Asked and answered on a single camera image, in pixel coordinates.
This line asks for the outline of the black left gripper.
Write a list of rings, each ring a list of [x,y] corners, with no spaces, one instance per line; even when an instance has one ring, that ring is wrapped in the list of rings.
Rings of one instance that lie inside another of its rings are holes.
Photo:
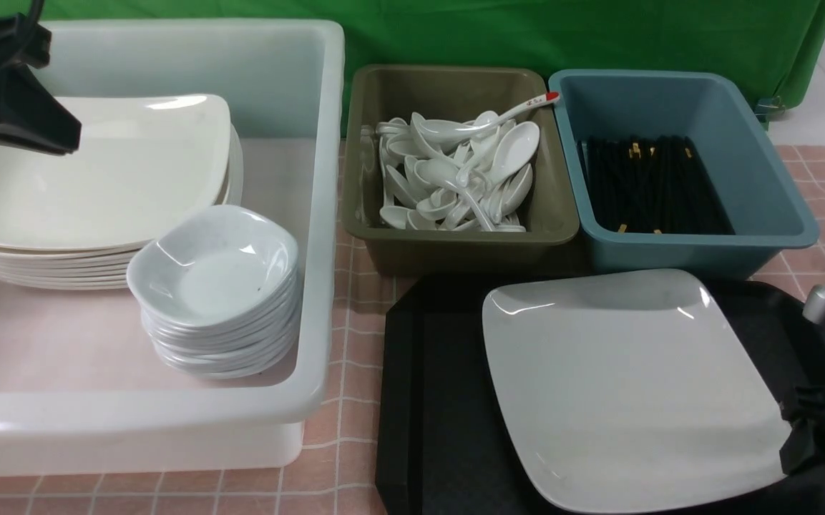
[[[29,66],[0,72],[0,146],[63,156],[81,143],[82,122],[51,95]]]

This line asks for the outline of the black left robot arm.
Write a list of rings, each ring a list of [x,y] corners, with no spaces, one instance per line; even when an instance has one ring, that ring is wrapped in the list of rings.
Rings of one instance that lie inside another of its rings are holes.
[[[25,14],[0,17],[0,146],[65,156],[79,149],[82,122],[33,73],[50,63],[44,6],[32,1]]]

